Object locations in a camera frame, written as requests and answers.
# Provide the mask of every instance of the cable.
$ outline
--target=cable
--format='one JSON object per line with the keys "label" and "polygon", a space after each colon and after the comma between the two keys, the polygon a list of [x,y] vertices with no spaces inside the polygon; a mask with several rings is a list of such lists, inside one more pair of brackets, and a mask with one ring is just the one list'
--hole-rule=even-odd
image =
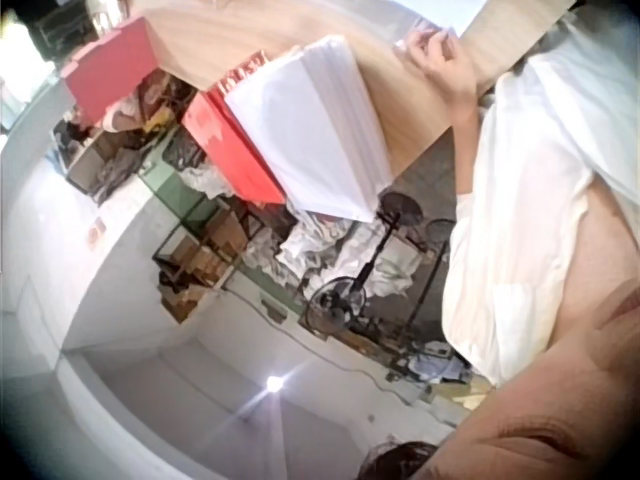
{"label": "cable", "polygon": [[333,360],[324,357],[323,355],[320,355],[318,352],[316,352],[315,350],[313,350],[312,348],[309,348],[308,346],[306,346],[304,343],[302,343],[300,340],[298,340],[295,336],[293,336],[291,333],[287,332],[286,330],[283,330],[281,328],[276,327],[273,323],[271,323],[271,320],[269,320],[269,318],[262,313],[255,305],[253,305],[253,303],[251,303],[251,301],[249,301],[248,299],[246,299],[245,297],[243,297],[242,295],[240,295],[237,292],[234,292],[233,290],[229,290],[226,287],[222,287],[222,289],[224,292],[226,293],[230,293],[231,295],[233,295],[234,297],[236,297],[238,300],[242,301],[243,303],[247,304],[249,307],[251,307],[251,309],[256,312],[258,315],[260,315],[260,317],[267,322],[267,325],[269,325],[271,328],[273,328],[274,330],[276,330],[277,332],[283,333],[284,335],[286,335],[287,337],[289,337],[291,340],[293,340],[294,342],[296,342],[298,345],[300,345],[302,348],[304,348],[307,352],[315,355],[316,357],[318,357],[321,360],[324,360],[325,362],[327,362],[330,365],[333,365],[335,368],[337,368],[338,370],[341,370],[343,372],[347,372],[347,373],[361,373],[363,375],[365,375],[366,377],[368,377],[373,384],[375,385],[375,387],[380,390],[383,393],[390,393],[391,395],[395,396],[398,400],[400,400],[404,405],[411,407],[412,403],[409,402],[407,399],[405,399],[402,395],[400,395],[398,392],[395,392],[394,390],[389,390],[386,389],[382,386],[380,386],[380,384],[378,383],[378,381],[375,379],[375,377],[373,375],[371,375],[369,372],[365,371],[365,370],[361,370],[361,369],[357,369],[357,368],[346,368],[343,367],[342,365],[339,365],[338,363],[334,362]]}

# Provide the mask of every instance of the finger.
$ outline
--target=finger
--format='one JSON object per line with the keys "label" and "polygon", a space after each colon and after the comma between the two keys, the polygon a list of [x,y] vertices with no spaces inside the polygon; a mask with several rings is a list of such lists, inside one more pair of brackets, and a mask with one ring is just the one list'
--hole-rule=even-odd
{"label": "finger", "polygon": [[427,56],[431,63],[440,64],[444,63],[443,44],[447,40],[448,32],[446,30],[440,30],[429,39],[427,44]]}
{"label": "finger", "polygon": [[407,43],[409,57],[413,63],[415,63],[422,70],[427,70],[430,68],[429,59],[427,58],[427,53],[420,43]]}
{"label": "finger", "polygon": [[407,37],[407,45],[409,47],[411,46],[416,46],[416,47],[424,47],[427,42],[429,41],[429,36],[431,35],[430,32],[426,31],[426,32],[421,32],[421,31],[414,31],[411,32],[409,34],[409,36]]}
{"label": "finger", "polygon": [[460,38],[453,29],[451,29],[449,35],[447,36],[447,46],[449,47],[451,58],[458,58],[463,53],[463,47],[460,43]]}

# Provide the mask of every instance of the bright light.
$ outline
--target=bright light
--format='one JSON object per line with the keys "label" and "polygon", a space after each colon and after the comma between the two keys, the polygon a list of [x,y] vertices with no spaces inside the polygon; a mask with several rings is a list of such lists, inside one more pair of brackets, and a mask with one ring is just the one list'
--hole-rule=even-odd
{"label": "bright light", "polygon": [[278,393],[284,386],[284,378],[269,377],[267,378],[267,391],[270,393]]}

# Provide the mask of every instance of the wooden table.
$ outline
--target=wooden table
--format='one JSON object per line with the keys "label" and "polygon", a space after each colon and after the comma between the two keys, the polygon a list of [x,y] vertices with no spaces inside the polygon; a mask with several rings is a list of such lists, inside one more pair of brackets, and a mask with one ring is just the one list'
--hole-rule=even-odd
{"label": "wooden table", "polygon": [[[376,8],[378,2],[369,1]],[[349,0],[333,3],[344,6]],[[462,39],[482,91],[511,68],[573,3],[489,0]],[[257,50],[274,57],[328,34],[344,35],[380,117],[396,176],[449,127],[433,87],[395,57],[388,41],[340,8],[301,0],[231,0],[224,8],[204,0],[132,0],[131,10],[147,18],[160,66],[201,90]]]}

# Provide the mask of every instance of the fan stand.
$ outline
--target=fan stand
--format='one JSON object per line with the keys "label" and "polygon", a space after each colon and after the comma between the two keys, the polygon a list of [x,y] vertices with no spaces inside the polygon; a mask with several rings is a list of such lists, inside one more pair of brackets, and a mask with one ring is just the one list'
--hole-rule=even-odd
{"label": "fan stand", "polygon": [[[420,224],[423,219],[420,205],[411,197],[398,192],[383,195],[380,202],[380,217],[389,221],[389,225],[382,240],[376,246],[371,259],[365,264],[356,278],[339,277],[320,287],[313,294],[305,311],[307,324],[321,333],[331,335],[344,328],[359,315],[364,307],[367,295],[364,289],[375,268],[376,260],[384,250],[391,235],[400,227],[412,227]],[[321,314],[329,318],[326,324],[336,331],[323,332],[318,325],[312,325],[310,318],[313,314]]]}

